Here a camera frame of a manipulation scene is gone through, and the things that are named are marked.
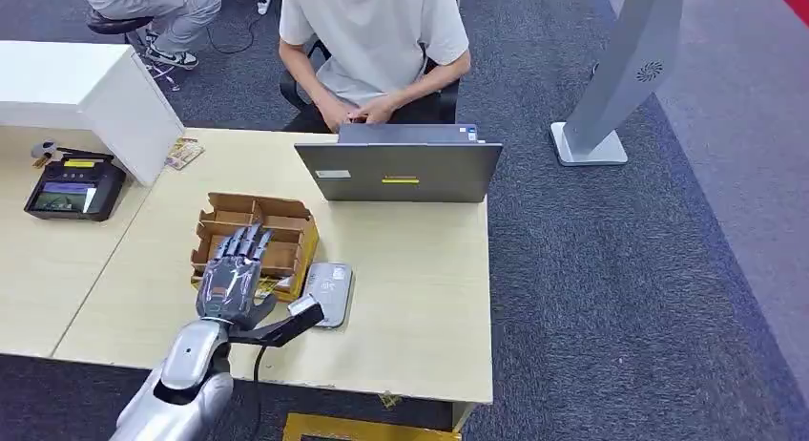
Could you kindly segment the person's right hand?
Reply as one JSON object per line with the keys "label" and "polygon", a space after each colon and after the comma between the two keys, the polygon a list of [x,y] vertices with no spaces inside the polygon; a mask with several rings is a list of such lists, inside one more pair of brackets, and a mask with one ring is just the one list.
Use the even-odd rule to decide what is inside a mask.
{"label": "person's right hand", "polygon": [[337,133],[343,124],[350,123],[358,110],[350,102],[345,102],[331,94],[316,98],[314,103],[331,133]]}

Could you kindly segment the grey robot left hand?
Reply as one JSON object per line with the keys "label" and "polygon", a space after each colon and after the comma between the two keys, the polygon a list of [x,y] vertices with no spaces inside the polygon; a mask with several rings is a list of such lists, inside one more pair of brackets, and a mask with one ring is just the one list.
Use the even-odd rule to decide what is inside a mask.
{"label": "grey robot left hand", "polygon": [[256,294],[263,255],[273,234],[273,230],[255,223],[239,228],[218,244],[197,291],[199,318],[252,330],[272,312],[277,299],[269,295],[257,303]]}

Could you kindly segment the person's left hand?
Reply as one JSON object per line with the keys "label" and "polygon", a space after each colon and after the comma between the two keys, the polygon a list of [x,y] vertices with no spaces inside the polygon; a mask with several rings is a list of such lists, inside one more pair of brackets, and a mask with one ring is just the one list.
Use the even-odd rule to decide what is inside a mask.
{"label": "person's left hand", "polygon": [[394,96],[382,95],[351,111],[347,118],[349,122],[383,124],[389,121],[399,108],[400,105]]}

